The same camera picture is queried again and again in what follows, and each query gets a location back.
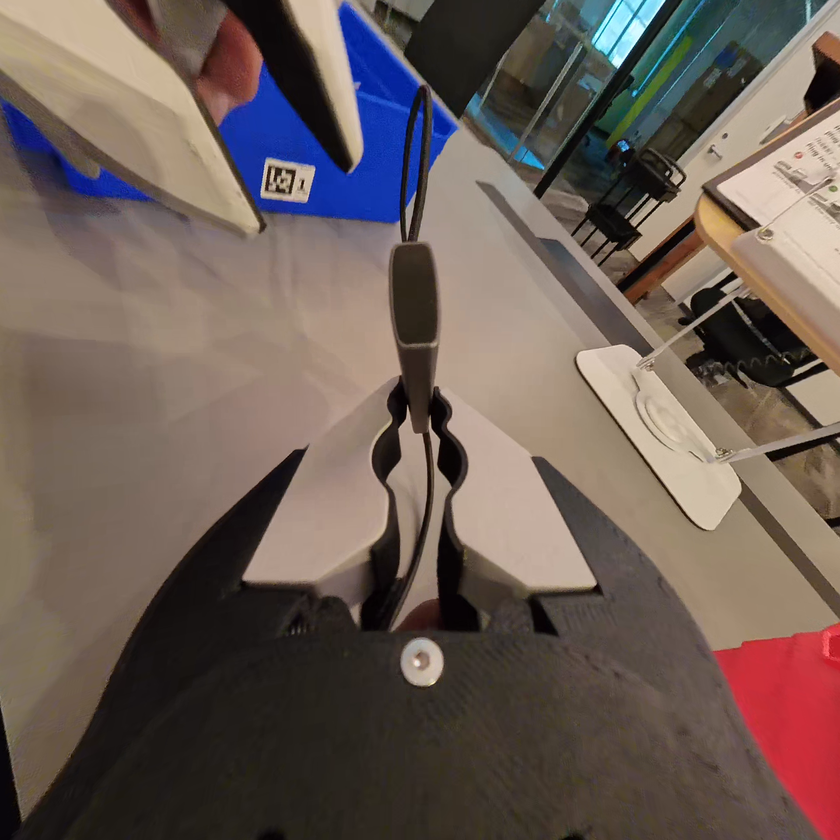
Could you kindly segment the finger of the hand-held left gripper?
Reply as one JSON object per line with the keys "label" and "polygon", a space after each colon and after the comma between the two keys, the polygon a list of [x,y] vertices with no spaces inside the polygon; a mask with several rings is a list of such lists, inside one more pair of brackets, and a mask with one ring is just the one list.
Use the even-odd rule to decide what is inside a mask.
{"label": "finger of the hand-held left gripper", "polygon": [[188,80],[106,2],[1,2],[2,99],[85,176],[247,238],[266,223]]}
{"label": "finger of the hand-held left gripper", "polygon": [[352,173],[364,139],[350,61],[332,1],[226,1],[280,92],[330,160]]}

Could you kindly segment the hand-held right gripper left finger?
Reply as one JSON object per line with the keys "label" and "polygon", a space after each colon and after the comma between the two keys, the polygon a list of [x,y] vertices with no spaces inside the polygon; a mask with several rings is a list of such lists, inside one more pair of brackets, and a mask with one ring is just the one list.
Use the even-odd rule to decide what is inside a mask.
{"label": "hand-held right gripper left finger", "polygon": [[400,380],[388,380],[306,448],[243,574],[257,589],[341,600],[366,629],[401,559],[394,492]]}

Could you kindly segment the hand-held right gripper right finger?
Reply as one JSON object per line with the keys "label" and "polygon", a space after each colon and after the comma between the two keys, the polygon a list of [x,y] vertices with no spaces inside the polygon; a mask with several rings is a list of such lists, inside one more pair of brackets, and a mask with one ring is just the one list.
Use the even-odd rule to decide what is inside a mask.
{"label": "hand-held right gripper right finger", "polygon": [[430,408],[449,484],[437,548],[444,627],[476,632],[510,602],[597,592],[529,451],[449,389],[435,388]]}

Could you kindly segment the blue plastic bin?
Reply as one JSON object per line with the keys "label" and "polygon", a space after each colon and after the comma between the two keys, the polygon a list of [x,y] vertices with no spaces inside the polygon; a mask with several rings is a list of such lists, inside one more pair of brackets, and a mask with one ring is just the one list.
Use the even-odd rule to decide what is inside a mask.
{"label": "blue plastic bin", "polygon": [[[127,8],[120,9],[119,2],[106,3],[166,56],[197,96],[195,79],[228,12],[224,2],[148,2],[154,30],[149,34],[130,19]],[[400,216],[408,113],[420,84],[360,13],[349,3],[336,6],[364,139],[357,168],[346,174],[330,160],[263,63],[254,100],[231,111],[217,130],[262,217],[267,211],[394,223]],[[18,111],[3,99],[2,107],[7,113]],[[14,137],[25,148],[51,146],[77,192],[156,202],[107,171],[94,179],[85,176],[18,112],[20,117],[13,118]],[[456,130],[455,121],[434,105],[431,165]]]}

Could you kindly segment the slim dark usb hub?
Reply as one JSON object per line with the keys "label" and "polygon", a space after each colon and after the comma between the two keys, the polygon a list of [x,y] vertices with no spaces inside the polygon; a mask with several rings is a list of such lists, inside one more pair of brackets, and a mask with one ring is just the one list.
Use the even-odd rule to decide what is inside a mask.
{"label": "slim dark usb hub", "polygon": [[419,239],[431,168],[434,98],[422,83],[409,109],[402,154],[399,192],[401,241],[389,264],[392,331],[401,367],[401,384],[413,432],[423,442],[426,498],[419,532],[406,573],[392,585],[377,626],[395,624],[419,568],[434,504],[434,451],[430,432],[431,404],[440,334],[437,269],[431,247]]}

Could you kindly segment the red plastic bin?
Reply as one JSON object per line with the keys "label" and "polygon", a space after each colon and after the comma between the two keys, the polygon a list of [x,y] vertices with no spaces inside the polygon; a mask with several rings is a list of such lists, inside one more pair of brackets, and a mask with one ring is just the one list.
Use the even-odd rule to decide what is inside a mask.
{"label": "red plastic bin", "polygon": [[715,653],[764,757],[823,838],[839,838],[839,625]]}

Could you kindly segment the black high-back chair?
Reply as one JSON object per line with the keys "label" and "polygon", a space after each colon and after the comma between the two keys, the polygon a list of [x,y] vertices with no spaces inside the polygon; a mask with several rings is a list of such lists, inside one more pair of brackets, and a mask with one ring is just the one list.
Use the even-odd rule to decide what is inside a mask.
{"label": "black high-back chair", "polygon": [[406,61],[458,119],[542,1],[434,1],[404,49]]}

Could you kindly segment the black office chair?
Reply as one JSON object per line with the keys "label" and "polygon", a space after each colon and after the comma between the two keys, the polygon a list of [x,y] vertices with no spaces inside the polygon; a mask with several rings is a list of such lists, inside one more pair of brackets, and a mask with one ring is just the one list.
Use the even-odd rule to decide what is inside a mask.
{"label": "black office chair", "polygon": [[803,382],[828,371],[825,363],[761,300],[738,296],[711,314],[693,333],[701,350],[686,360],[699,380],[729,377],[742,387],[769,388]]}

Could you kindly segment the black utility cart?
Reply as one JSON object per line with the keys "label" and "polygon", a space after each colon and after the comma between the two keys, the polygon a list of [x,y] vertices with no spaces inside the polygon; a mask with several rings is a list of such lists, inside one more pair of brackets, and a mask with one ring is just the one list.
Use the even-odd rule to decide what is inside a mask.
{"label": "black utility cart", "polygon": [[587,207],[572,235],[588,228],[582,247],[594,236],[602,236],[591,258],[599,257],[596,264],[603,266],[616,252],[636,244],[642,224],[662,205],[677,198],[686,179],[677,161],[658,150],[643,148],[625,163],[605,193]]}

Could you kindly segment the printed instruction sheet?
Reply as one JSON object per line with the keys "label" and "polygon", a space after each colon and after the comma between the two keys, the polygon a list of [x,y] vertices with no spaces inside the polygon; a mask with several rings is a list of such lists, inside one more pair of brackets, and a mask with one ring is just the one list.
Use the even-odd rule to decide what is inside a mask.
{"label": "printed instruction sheet", "polygon": [[769,143],[704,190],[744,230],[803,216],[808,229],[838,228],[838,112]]}

